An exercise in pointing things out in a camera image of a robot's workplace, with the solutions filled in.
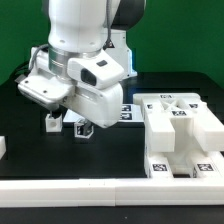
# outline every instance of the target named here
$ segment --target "green wall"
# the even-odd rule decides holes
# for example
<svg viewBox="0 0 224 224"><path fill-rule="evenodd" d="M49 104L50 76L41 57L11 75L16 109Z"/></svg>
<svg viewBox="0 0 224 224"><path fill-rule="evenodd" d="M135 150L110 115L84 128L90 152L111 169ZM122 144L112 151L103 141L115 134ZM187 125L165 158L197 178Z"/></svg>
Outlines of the green wall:
<svg viewBox="0 0 224 224"><path fill-rule="evenodd" d="M0 1L0 83L47 41L41 0ZM147 0L144 18L128 32L139 72L197 71L224 87L224 1Z"/></svg>

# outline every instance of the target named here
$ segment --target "black cable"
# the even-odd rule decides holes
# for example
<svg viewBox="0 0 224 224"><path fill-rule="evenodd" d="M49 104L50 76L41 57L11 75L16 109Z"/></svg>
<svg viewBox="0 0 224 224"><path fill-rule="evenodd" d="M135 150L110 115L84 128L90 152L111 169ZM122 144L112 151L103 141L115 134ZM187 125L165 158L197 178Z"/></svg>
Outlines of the black cable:
<svg viewBox="0 0 224 224"><path fill-rule="evenodd" d="M111 43L111 21L110 21L110 11L111 11L111 7L110 7L110 0L107 0L107 8L106 8L106 16L107 16L107 40L106 43L103 47L104 50L106 50L108 47L110 47L110 43Z"/></svg>
<svg viewBox="0 0 224 224"><path fill-rule="evenodd" d="M29 69L28 69L28 66L29 66L29 61L25 61L23 62L22 64L18 65L14 70L13 72L10 74L10 78L13 77L13 76L16 76L18 75L19 72L21 71L24 71L25 74L29 74Z"/></svg>

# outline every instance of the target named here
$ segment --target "white base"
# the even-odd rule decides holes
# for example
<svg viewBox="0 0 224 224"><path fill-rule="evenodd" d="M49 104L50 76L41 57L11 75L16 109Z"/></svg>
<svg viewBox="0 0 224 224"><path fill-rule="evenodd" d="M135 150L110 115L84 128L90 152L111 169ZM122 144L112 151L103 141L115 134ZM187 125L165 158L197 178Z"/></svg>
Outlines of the white base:
<svg viewBox="0 0 224 224"><path fill-rule="evenodd" d="M221 205L224 180L1 181L0 207Z"/></svg>

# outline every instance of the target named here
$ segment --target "black table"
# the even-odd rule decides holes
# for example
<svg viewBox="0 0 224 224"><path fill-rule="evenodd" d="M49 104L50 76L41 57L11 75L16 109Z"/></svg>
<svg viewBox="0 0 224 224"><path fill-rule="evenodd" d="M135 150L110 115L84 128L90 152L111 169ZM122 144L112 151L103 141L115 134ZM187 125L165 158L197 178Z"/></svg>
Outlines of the black table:
<svg viewBox="0 0 224 224"><path fill-rule="evenodd" d="M47 110L25 99L11 77L0 86L0 136L7 153L0 179L141 178L144 126L95 127L90 141L73 137L73 128L46 134ZM124 103L134 93L195 92L224 122L224 91L201 73L142 73L122 82ZM224 206L147 206L115 208L0 209L0 223L222 223Z"/></svg>

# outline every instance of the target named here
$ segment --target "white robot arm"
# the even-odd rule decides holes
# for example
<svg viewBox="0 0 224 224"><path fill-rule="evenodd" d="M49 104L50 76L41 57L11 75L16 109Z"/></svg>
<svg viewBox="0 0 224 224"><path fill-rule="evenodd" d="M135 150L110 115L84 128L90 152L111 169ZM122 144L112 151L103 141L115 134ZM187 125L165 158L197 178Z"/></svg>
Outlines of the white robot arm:
<svg viewBox="0 0 224 224"><path fill-rule="evenodd" d="M20 92L49 110L62 105L100 127L115 124L123 68L103 50L101 31L112 24L121 2L49 0L48 52L38 53L31 73L18 85Z"/></svg>

